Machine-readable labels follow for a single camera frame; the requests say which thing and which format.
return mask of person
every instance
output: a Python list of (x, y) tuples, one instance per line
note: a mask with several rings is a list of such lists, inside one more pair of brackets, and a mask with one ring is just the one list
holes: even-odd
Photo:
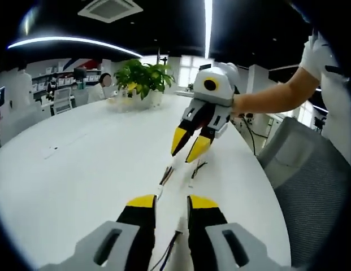
[(22, 61), (18, 65), (18, 72), (13, 80), (10, 91), (10, 108), (21, 110), (31, 103), (32, 78), (25, 72), (27, 64)]
[(320, 86), (328, 110), (322, 135), (351, 165), (351, 97), (338, 69), (328, 43), (318, 31), (313, 30), (292, 78), (259, 93), (235, 95), (233, 114), (290, 111), (302, 105)]
[(88, 103), (97, 102), (99, 100), (105, 99), (105, 92), (103, 88), (110, 86), (112, 83), (111, 76), (109, 73), (103, 73), (100, 76), (99, 83), (89, 88), (89, 98)]
[(76, 90), (78, 88), (77, 82), (73, 82), (71, 85), (71, 91)]
[(51, 81), (47, 84), (47, 99), (54, 100), (55, 98), (55, 91), (58, 88), (57, 85), (57, 73), (52, 75)]

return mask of air conditioning vent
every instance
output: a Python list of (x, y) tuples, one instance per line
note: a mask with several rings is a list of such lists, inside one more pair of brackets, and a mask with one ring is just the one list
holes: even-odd
[(141, 11), (143, 9), (132, 0), (95, 0), (79, 11), (78, 15), (112, 23)]

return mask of white shirt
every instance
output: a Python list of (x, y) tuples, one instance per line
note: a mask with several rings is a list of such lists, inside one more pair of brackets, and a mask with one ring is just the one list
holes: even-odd
[(94, 85), (92, 88), (88, 88), (89, 98), (87, 103), (97, 102), (98, 100), (104, 100), (105, 94), (100, 83)]
[(13, 110), (21, 110), (31, 103), (32, 78), (24, 70), (18, 71), (10, 87)]
[(341, 78), (338, 80), (334, 73), (323, 68), (328, 64), (321, 62), (325, 56), (331, 55), (324, 51), (320, 53), (321, 48), (324, 50), (326, 47), (329, 50), (326, 42), (320, 38), (312, 45), (311, 39), (310, 37), (305, 43), (300, 67), (317, 78), (321, 84), (322, 99), (328, 110), (322, 135), (332, 142), (351, 165), (351, 98), (341, 83)]

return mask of gray gripper housing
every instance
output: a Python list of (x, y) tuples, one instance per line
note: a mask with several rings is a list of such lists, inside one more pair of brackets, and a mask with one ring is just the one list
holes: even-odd
[(267, 256), (266, 246), (237, 223), (206, 227), (218, 271), (286, 271)]
[(76, 244), (75, 253), (40, 271), (124, 271), (139, 226), (107, 221)]

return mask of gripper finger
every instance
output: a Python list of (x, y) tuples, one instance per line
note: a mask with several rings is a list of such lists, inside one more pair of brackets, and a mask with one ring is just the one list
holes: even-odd
[(204, 154), (212, 144), (215, 137), (215, 130), (209, 127), (204, 127), (200, 135), (197, 137), (196, 141), (194, 142), (188, 157), (186, 159), (187, 163), (191, 163), (192, 161), (196, 160), (199, 156)]
[(175, 156), (189, 141), (189, 138), (194, 134), (197, 128), (197, 123), (183, 120), (176, 128), (173, 143), (171, 146), (171, 155)]

